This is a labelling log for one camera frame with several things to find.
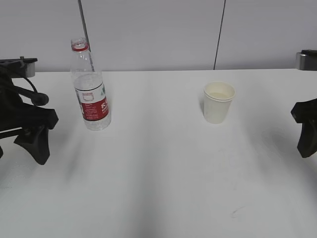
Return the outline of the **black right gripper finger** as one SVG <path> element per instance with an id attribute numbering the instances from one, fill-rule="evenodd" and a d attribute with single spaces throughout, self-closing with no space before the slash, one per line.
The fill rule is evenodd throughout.
<path id="1" fill-rule="evenodd" d="M 317 152 L 317 123 L 307 121 L 302 124 L 297 149 L 302 158 L 308 158 Z"/>
<path id="2" fill-rule="evenodd" d="M 297 102 L 291 110 L 291 115 L 296 123 L 317 120 L 317 99 Z"/>

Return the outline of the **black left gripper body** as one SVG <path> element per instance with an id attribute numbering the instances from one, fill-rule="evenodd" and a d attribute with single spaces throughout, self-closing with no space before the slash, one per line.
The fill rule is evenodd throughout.
<path id="1" fill-rule="evenodd" d="M 14 85 L 12 78 L 0 74 L 0 137 L 15 137 L 23 128 L 35 127 L 27 125 L 23 119 L 23 104 L 42 107 L 47 104 L 47 95 L 33 88 L 28 90 Z"/>

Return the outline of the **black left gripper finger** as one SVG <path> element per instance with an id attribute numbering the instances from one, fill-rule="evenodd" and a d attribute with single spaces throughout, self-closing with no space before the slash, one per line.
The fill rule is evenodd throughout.
<path id="1" fill-rule="evenodd" d="M 50 156 L 48 134 L 45 125 L 23 128 L 14 143 L 24 148 L 39 165 L 44 165 Z"/>
<path id="2" fill-rule="evenodd" d="M 58 122 L 58 116 L 54 109 L 46 109 L 30 104 L 23 104 L 22 116 L 27 125 L 44 125 L 48 129 L 54 129 Z"/>

